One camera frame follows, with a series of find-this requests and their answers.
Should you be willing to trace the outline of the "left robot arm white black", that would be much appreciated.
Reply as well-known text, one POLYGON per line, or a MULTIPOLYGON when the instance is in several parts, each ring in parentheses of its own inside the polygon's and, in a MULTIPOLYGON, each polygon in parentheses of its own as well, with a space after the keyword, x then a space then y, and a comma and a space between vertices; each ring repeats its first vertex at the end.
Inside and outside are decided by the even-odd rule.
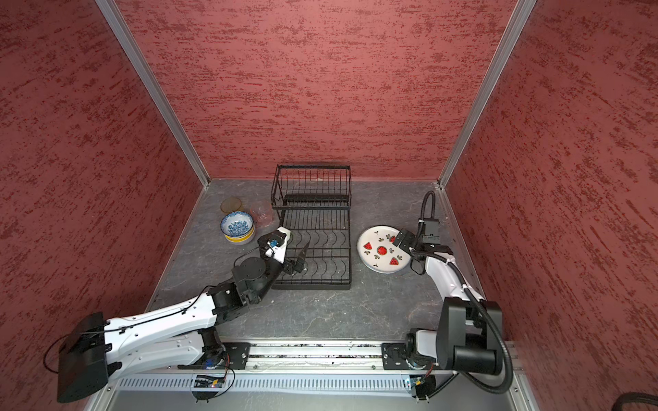
POLYGON ((282 274, 303 271, 308 250, 288 257, 291 238, 284 227, 260 237, 258 256, 188 301, 109 320, 101 312, 87 315, 58 349, 57 401, 80 401, 115 379, 164 366, 227 368, 217 327, 261 303, 282 274))

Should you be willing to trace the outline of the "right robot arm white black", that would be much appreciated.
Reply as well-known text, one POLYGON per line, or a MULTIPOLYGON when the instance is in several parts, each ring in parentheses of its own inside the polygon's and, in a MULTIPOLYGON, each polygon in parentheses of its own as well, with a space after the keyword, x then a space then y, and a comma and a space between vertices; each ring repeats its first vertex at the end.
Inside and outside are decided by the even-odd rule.
POLYGON ((419 222, 416 234, 403 229, 392 244, 423 264, 423 274, 434 282, 442 306, 435 331, 413 329, 406 336, 406 359, 412 368, 435 366, 459 373, 498 375, 504 353, 495 331, 502 330, 502 311, 468 283, 452 250, 435 235, 438 221, 419 222))

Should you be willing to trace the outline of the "aluminium rail front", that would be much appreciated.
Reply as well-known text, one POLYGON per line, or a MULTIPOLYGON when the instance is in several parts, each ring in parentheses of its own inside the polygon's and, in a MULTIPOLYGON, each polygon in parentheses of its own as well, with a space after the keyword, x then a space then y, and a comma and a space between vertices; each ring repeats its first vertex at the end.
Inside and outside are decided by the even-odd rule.
MULTIPOLYGON (((385 371, 381 345, 386 342, 366 340, 286 341, 251 340, 233 343, 251 344, 243 370, 248 373, 326 370, 332 372, 407 372, 385 371)), ((108 373, 113 378, 127 377, 153 370, 181 370, 178 365, 190 365, 202 356, 203 342, 199 335, 187 334, 132 349, 112 349, 106 354, 108 373)), ((200 373, 223 371, 194 370, 200 373)))

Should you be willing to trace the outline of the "pink transparent cup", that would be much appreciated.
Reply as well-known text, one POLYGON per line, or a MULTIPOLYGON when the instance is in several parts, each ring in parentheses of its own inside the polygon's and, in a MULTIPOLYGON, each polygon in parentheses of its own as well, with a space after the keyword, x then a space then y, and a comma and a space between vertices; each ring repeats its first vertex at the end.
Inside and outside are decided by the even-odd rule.
POLYGON ((252 217, 255 219, 255 225, 259 229, 264 229, 273 222, 273 209, 268 200, 257 200, 250 209, 252 217))

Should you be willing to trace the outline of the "right circuit board connector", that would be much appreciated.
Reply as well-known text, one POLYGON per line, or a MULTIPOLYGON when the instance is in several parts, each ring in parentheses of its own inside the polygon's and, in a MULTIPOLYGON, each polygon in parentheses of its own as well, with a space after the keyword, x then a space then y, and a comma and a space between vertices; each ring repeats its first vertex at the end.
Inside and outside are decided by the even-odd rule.
POLYGON ((409 386, 412 398, 417 402, 428 402, 429 397, 436 390, 436 378, 434 375, 428 377, 411 376, 409 386))

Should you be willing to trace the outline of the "yellow bowl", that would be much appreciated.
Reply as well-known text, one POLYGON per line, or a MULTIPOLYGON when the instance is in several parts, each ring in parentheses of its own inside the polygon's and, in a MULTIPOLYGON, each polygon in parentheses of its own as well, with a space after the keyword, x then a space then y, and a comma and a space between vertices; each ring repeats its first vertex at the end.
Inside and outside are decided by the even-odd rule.
POLYGON ((248 238, 253 237, 254 234, 255 234, 255 231, 252 229, 249 233, 247 233, 247 234, 245 234, 245 235, 243 235, 243 236, 224 236, 224 237, 226 238, 227 241, 228 241, 228 240, 232 240, 232 241, 241 241, 241 240, 244 240, 244 239, 248 239, 248 238))

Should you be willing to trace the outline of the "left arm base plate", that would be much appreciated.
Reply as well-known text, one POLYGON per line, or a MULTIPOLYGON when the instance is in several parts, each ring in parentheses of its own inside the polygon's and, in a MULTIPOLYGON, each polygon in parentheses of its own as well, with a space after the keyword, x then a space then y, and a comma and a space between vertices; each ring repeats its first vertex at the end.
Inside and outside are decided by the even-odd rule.
POLYGON ((203 347, 202 356, 190 365, 178 365, 181 370, 224 371, 227 368, 243 370, 248 361, 251 344, 228 342, 212 347, 203 347))

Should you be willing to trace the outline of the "white blue floral bowl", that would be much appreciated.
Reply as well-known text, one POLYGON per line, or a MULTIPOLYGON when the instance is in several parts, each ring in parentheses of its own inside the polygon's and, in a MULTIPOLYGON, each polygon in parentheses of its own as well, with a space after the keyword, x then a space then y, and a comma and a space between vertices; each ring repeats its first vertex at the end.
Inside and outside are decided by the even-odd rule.
POLYGON ((225 215, 220 229, 225 236, 242 237, 250 233, 254 227, 253 217, 248 212, 236 211, 225 215))

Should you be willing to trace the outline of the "amber transparent cup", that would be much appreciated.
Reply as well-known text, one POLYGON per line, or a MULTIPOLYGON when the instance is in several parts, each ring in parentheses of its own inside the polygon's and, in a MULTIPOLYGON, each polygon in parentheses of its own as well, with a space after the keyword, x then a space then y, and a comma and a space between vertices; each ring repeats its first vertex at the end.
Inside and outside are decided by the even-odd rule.
POLYGON ((243 202, 238 198, 231 196, 224 199, 220 204, 220 210, 224 215, 231 214, 242 210, 243 202))

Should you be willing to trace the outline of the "white floral plate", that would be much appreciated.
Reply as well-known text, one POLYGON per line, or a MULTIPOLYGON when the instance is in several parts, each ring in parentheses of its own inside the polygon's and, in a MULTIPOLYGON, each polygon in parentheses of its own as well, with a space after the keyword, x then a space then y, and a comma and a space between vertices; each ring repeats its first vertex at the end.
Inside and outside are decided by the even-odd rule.
POLYGON ((356 251, 368 269, 379 274, 395 274, 406 268, 411 257, 395 246, 399 230, 380 225, 363 231, 356 242, 356 251))

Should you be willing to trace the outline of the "circuit board connector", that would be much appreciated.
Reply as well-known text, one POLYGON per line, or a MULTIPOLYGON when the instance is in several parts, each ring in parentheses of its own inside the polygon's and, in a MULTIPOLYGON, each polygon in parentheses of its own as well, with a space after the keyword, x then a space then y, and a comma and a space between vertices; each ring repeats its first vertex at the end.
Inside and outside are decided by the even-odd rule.
POLYGON ((192 386, 191 393, 197 402, 209 402, 222 395, 226 389, 227 377, 198 375, 192 386))
POLYGON ((436 390, 436 378, 434 375, 428 377, 411 376, 409 386, 412 398, 417 402, 428 402, 429 397, 436 390))

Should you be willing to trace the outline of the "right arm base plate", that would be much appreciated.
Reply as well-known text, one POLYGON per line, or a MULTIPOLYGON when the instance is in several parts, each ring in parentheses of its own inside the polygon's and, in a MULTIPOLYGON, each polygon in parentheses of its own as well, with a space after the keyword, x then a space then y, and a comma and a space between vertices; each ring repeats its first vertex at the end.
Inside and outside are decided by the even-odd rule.
POLYGON ((382 364, 385 371, 443 371, 437 359, 419 354, 414 344, 384 342, 381 345, 382 364))

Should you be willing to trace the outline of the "left circuit board connector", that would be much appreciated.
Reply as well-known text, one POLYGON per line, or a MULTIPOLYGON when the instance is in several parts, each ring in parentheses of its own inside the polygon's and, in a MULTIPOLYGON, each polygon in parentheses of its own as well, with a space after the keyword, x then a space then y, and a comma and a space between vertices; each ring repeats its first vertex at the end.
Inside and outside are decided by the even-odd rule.
POLYGON ((209 402, 222 395, 226 389, 227 377, 198 375, 192 386, 191 393, 197 402, 209 402))

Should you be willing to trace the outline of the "pale pink bowl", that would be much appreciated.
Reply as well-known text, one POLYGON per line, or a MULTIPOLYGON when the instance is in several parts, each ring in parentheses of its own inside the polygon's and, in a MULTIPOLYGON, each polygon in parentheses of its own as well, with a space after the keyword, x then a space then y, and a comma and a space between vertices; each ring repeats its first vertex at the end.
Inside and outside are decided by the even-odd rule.
POLYGON ((231 243, 231 244, 233 244, 233 245, 243 245, 243 244, 248 244, 248 243, 250 243, 250 242, 252 242, 252 241, 253 241, 253 237, 248 238, 248 239, 244 239, 244 240, 241 240, 241 241, 232 241, 232 240, 228 240, 228 242, 231 243))

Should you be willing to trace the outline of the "right corner aluminium profile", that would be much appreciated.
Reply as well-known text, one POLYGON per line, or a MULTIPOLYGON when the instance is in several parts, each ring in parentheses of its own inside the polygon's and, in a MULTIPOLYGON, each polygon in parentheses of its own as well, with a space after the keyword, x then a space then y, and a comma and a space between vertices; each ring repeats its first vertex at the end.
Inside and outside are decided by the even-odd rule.
POLYGON ((471 139, 471 135, 475 131, 476 125, 478 124, 479 119, 483 114, 498 81, 500 80, 500 76, 519 41, 520 35, 522 34, 535 6, 536 0, 517 1, 495 50, 495 54, 488 66, 487 72, 483 77, 483 81, 478 89, 468 116, 466 116, 464 125, 459 132, 459 136, 453 146, 452 152, 440 174, 438 179, 439 190, 447 189, 448 183, 457 168, 459 159, 462 157, 462 154, 471 139))

